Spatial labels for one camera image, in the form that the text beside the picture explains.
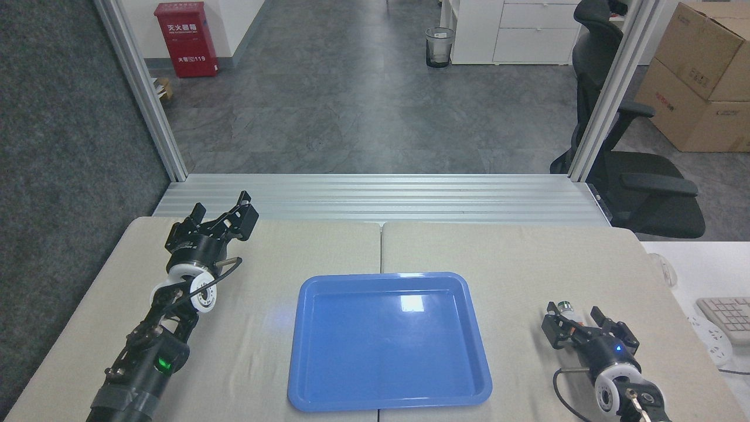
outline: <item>black cable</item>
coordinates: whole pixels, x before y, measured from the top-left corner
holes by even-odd
[[[566,372],[582,372],[582,371],[580,371],[580,370],[577,370],[577,371],[566,371],[566,370],[565,370],[565,369],[563,369],[563,368],[560,368],[560,369],[558,369],[557,371],[555,371],[555,375],[552,375],[552,388],[554,388],[554,389],[555,389],[555,394],[557,395],[557,399],[558,399],[558,400],[559,400],[559,401],[560,401],[560,402],[562,403],[562,405],[564,405],[564,406],[565,406],[565,408],[567,408],[567,409],[568,409],[568,410],[569,410],[569,411],[570,411],[570,412],[571,412],[572,414],[574,414],[575,416],[577,416],[577,417],[578,417],[578,419],[581,419],[581,420],[582,420],[583,422],[591,422],[591,420],[590,420],[590,419],[587,419],[587,418],[586,418],[585,416],[583,416],[582,414],[578,413],[578,411],[576,411],[576,410],[575,410],[574,408],[572,408],[572,407],[571,407],[571,406],[570,406],[570,405],[568,404],[568,402],[566,402],[566,401],[565,401],[565,399],[563,399],[563,396],[562,396],[562,395],[560,394],[560,390],[559,390],[559,389],[557,388],[557,377],[558,377],[558,376],[559,376],[559,375],[560,375],[561,373],[566,373]]]
[[[153,320],[158,320],[162,316],[166,315],[172,309],[174,309],[174,308],[182,305],[183,303],[189,301],[192,297],[194,297],[194,296],[196,296],[198,294],[201,294],[204,291],[207,291],[208,289],[214,287],[221,280],[225,279],[229,274],[231,274],[234,270],[236,270],[237,267],[239,267],[239,264],[242,264],[242,258],[237,257],[237,258],[234,258],[234,259],[235,259],[234,265],[232,265],[227,271],[225,271],[224,274],[218,276],[214,281],[208,283],[207,285],[201,286],[201,288],[196,289],[195,291],[192,291],[189,295],[181,298],[180,300],[174,302],[173,304],[165,306],[164,309],[162,309],[161,312],[159,312],[159,314],[157,314],[157,315],[155,315],[153,317]]]
[[[729,369],[720,369],[719,372],[726,372],[727,374],[734,375],[750,375],[750,372],[730,371]]]

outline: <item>small bottle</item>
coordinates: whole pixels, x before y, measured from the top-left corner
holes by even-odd
[[[560,310],[560,314],[571,321],[575,321],[581,325],[584,325],[583,318],[573,310],[573,305],[567,300],[564,300],[557,304],[557,308]]]

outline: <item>gray floor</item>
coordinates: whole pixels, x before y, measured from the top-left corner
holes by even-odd
[[[575,125],[572,68],[429,68],[439,16],[434,0],[266,0],[237,68],[171,79],[190,172],[546,173]],[[750,154],[681,153],[645,119],[618,149],[698,184],[702,240],[750,240]]]

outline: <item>red fire extinguisher box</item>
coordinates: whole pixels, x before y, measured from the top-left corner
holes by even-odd
[[[160,3],[154,16],[177,77],[216,76],[219,64],[203,2]]]

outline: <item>white wall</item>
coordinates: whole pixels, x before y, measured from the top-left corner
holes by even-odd
[[[169,58],[167,45],[154,11],[159,0],[121,0],[141,54],[146,59]],[[263,0],[204,0],[205,17],[214,41],[216,56],[234,56]]]
[[[263,1],[219,0],[221,15],[224,18],[224,28],[227,33],[226,42],[229,44],[229,51],[232,52],[232,56],[234,56],[237,46],[248,31],[260,7],[263,6]]]

